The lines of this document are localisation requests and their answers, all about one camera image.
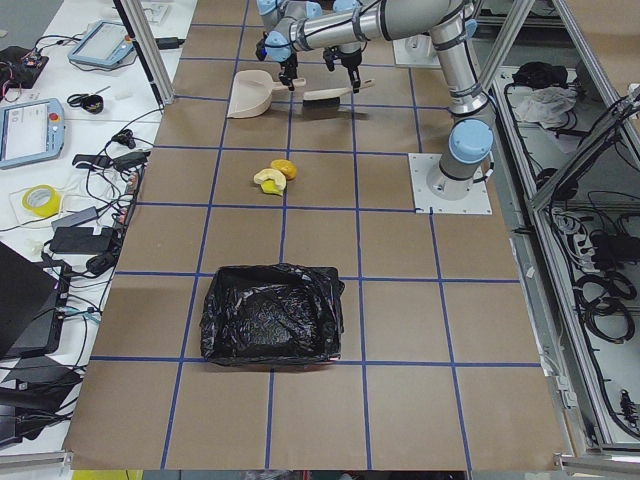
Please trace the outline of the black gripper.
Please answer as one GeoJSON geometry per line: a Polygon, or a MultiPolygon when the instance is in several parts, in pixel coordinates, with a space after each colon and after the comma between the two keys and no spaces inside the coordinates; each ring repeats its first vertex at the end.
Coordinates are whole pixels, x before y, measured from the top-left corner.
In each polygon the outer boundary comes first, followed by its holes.
{"type": "Polygon", "coordinates": [[[348,43],[339,45],[338,52],[342,66],[349,68],[348,75],[352,92],[359,93],[361,89],[361,77],[358,67],[361,64],[361,44],[348,43]]]}
{"type": "Polygon", "coordinates": [[[273,48],[273,59],[277,61],[281,67],[279,80],[283,86],[288,85],[289,91],[295,91],[294,81],[296,80],[296,72],[298,68],[298,59],[296,52],[290,46],[278,46],[273,48]]]}

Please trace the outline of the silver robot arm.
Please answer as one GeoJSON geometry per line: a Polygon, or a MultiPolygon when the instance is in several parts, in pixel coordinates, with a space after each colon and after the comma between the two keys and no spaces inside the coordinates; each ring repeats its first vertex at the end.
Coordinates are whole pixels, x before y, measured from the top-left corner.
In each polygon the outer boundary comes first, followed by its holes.
{"type": "Polygon", "coordinates": [[[328,70],[340,63],[352,90],[361,90],[359,67],[366,44],[359,32],[361,2],[336,1],[330,13],[316,1],[258,1],[256,5],[263,33],[255,55],[260,61],[269,58],[280,65],[279,81],[284,86],[294,89],[298,54],[320,50],[328,70]]]}
{"type": "Polygon", "coordinates": [[[488,103],[468,48],[471,1],[335,1],[327,13],[316,1],[259,1],[264,25],[256,56],[281,66],[279,79],[289,88],[298,78],[297,54],[322,50],[327,69],[339,61],[352,90],[364,88],[359,67],[365,45],[418,34],[432,39],[456,118],[473,117],[488,103]]]}

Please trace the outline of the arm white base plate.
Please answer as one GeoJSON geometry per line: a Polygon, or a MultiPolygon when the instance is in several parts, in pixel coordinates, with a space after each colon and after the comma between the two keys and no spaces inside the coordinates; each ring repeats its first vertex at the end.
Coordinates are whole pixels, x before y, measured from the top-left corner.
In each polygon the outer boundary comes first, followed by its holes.
{"type": "Polygon", "coordinates": [[[457,181],[440,169],[441,154],[409,153],[414,211],[418,214],[491,215],[484,172],[478,166],[471,179],[457,181]]]}
{"type": "Polygon", "coordinates": [[[393,41],[395,65],[404,68],[439,69],[432,39],[429,35],[419,34],[393,41]]]}

